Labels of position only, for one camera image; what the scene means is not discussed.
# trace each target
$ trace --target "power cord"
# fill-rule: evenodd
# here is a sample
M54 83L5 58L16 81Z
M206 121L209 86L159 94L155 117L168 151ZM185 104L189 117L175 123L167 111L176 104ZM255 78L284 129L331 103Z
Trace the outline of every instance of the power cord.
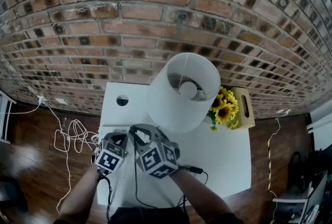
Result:
M33 111L37 110L40 107L40 103L38 104L37 108L35 108L34 110L31 111L27 111L25 113L0 113L0 114L29 114L32 113Z
M113 189L110 186L110 180L107 178L107 175L110 174L102 174L101 171L98 169L97 170L98 174L99 174L99 178L98 178L98 182L101 180L106 180L108 183L108 203L107 203L107 210L106 210L106 219L107 219L107 223L110 223L110 216L109 216L109 210L110 210L110 197L112 195Z
M66 166L67 166L67 170L68 170L68 185L69 185L69 191L65 194L65 196L63 198L61 198L57 204L57 211L59 213L59 205L62 202L62 200L64 200L67 195L70 193L70 191L72 190L72 185L71 185L71 171L69 169L68 166L68 152L70 150L71 147L71 140L74 141L74 149L77 153L81 153L83 150L83 145L84 143L86 145L88 145L88 147L93 150L91 148L91 144L97 146L98 145L98 135L96 133L93 132L88 132L87 129L85 128L85 126L79 121L79 120L73 120L70 122L69 127L68 127L68 131L67 133L65 133L62 130L62 126L61 126L61 122L60 119L56 116L56 114L53 112L53 110L50 108L50 106L48 106L45 102L43 102L49 109L50 111L53 113L53 115L56 117L56 119L58 120L59 123L59 127L60 129L57 129L54 133L54 148L57 149L58 151L61 152L65 152L66 153ZM73 126L73 130L75 135L70 135L70 129ZM64 149L58 148L56 147L56 140L57 140L57 133L60 132L60 134L63 136L63 145L64 145ZM87 141L87 137L89 136L89 134L93 134L93 136L91 137L91 142ZM76 141L81 141L81 146L80 149L77 150L76 148Z
M143 203L141 200L139 200L139 198L137 197L137 192L138 192L138 188L137 188L137 164L136 164L136 139L134 137L134 168L135 168L135 197L137 199L137 201L139 201L142 205L145 206L149 206L151 208L155 208L158 209L157 207L153 206L153 205L148 205Z
M184 167L185 169L187 169L189 172L192 172L192 173L197 173L197 174L202 174L204 173L206 175L206 180L205 180L205 183L204 185L206 185L206 183L208 182L208 179L209 179L209 175L207 172L205 172L204 170L200 169L200 168L197 168L197 167ZM185 203L186 201L188 201L188 199L186 199L186 197L183 195L184 199L183 199L183 202L181 204L178 204L176 207L180 207L183 205L183 209L185 211Z
M278 122L278 126L279 126L279 128L278 128L278 130L277 130L275 133L273 133L273 134L271 135L271 137L268 139L268 154L269 154L269 185L268 185L268 193L272 193L272 194L275 196L275 198L278 198L278 197L276 196L276 194L275 194L273 191L271 191L271 183L272 183L272 180L271 180L271 177L272 177L272 168L271 168L271 164L272 164L272 162L271 162L271 148L270 148L270 143L271 143L271 139L272 139L272 137L273 137L274 135L278 134L278 132L279 132L280 129L281 129L281 126L280 126L280 123L279 123L279 118L280 118L280 117L284 117L284 116L286 116L289 112L290 112L290 110L287 110L287 111L285 112L285 114L283 114L283 115L278 116L278 117L275 118L276 121ZM274 213L275 213L275 211L276 211L277 206L278 206L278 202L276 202L276 204L275 204L275 209L274 209L274 211L273 211L273 215L272 215L272 221L271 221L271 223L274 223Z

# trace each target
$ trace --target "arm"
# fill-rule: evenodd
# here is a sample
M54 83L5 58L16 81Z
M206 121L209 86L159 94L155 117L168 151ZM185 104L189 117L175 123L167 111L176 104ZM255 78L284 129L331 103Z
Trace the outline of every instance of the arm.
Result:
M231 213L227 204L186 170L177 170L171 176L198 215L209 223L223 213Z
M58 219L65 220L70 224L85 224L87 222L98 185L98 176L97 166L91 165L64 200Z

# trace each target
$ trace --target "hole in table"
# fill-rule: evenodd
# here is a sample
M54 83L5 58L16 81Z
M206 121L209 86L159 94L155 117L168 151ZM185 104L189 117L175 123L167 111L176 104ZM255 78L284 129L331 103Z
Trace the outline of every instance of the hole in table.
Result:
M116 103L119 106L126 106L128 104L128 97L126 95L120 95L116 98Z

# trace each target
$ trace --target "sleeve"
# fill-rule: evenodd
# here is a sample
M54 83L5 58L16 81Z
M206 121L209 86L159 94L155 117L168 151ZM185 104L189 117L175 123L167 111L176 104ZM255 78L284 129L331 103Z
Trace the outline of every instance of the sleeve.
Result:
M70 223L67 222L67 221L64 221L64 220L58 219L58 220L56 220L53 224L70 224Z
M209 224L244 224L233 213L221 214L212 220Z

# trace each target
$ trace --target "chair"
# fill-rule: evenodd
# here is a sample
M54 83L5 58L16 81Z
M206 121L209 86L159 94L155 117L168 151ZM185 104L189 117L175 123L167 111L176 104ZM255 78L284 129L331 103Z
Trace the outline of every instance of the chair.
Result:
M20 212L27 212L27 202L17 181L8 176L0 176L0 209L16 207Z

